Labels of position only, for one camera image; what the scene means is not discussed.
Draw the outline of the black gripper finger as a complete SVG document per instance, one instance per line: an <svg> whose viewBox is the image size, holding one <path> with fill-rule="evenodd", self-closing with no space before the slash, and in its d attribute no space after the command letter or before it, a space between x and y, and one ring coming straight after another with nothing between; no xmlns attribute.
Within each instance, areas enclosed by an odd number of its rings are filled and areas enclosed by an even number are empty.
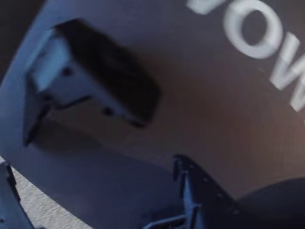
<svg viewBox="0 0 305 229"><path fill-rule="evenodd" d="M235 200L189 157L174 156L173 178L180 184L187 229L241 227L241 210Z"/></svg>
<svg viewBox="0 0 305 229"><path fill-rule="evenodd" d="M20 203L15 176L6 161L0 163L0 227L2 229L34 228Z"/></svg>

